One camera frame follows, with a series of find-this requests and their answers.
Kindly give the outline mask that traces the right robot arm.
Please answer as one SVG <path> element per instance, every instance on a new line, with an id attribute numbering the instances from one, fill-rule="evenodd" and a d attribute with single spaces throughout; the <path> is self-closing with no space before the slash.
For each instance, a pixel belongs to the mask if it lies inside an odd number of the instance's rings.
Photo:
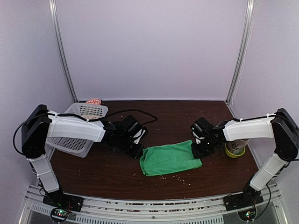
<path id="1" fill-rule="evenodd" d="M 195 159 L 209 156 L 216 146 L 237 140 L 251 140 L 251 150 L 258 150 L 255 156 L 266 150 L 269 158 L 240 194 L 239 201 L 244 206 L 251 205 L 257 199 L 257 192 L 299 154 L 299 127 L 284 108 L 261 117 L 221 121 L 215 126 L 200 117 L 191 125 L 191 132 L 195 139 L 192 143 Z"/>

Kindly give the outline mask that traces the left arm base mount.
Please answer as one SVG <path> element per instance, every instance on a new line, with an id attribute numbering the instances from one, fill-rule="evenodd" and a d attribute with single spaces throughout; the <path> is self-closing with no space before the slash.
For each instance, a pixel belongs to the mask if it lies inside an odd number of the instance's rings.
<path id="1" fill-rule="evenodd" d="M 50 218 L 54 223 L 65 222 L 72 211 L 81 211 L 84 202 L 82 197 L 65 194 L 61 188 L 50 193 L 43 190 L 43 203 L 53 207 L 50 211 Z"/>

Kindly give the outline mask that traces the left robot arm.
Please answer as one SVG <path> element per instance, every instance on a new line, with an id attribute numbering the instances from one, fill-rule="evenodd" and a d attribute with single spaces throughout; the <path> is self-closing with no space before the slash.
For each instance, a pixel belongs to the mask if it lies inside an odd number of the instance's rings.
<path id="1" fill-rule="evenodd" d="M 148 130 L 134 116 L 112 122 L 103 105 L 73 103 L 64 113 L 39 105 L 21 129 L 22 153 L 34 168 L 49 200 L 57 207 L 67 203 L 45 152 L 45 145 L 84 158 L 95 142 L 110 145 L 132 158 L 142 152 Z"/>

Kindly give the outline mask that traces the green microfiber towel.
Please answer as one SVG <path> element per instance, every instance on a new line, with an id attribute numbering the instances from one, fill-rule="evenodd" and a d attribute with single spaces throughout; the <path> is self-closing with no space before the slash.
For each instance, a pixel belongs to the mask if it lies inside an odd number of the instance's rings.
<path id="1" fill-rule="evenodd" d="M 140 168 L 145 176 L 167 175 L 202 167 L 200 159 L 195 159 L 192 141 L 148 147 L 143 150 Z"/>

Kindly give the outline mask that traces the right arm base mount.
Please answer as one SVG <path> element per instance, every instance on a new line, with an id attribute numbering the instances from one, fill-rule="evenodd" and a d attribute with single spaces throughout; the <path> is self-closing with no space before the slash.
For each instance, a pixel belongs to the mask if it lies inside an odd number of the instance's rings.
<path id="1" fill-rule="evenodd" d="M 226 211 L 239 210 L 239 218 L 250 222 L 258 217 L 256 205 L 263 202 L 263 196 L 247 184 L 241 193 L 227 195 L 223 201 Z"/>

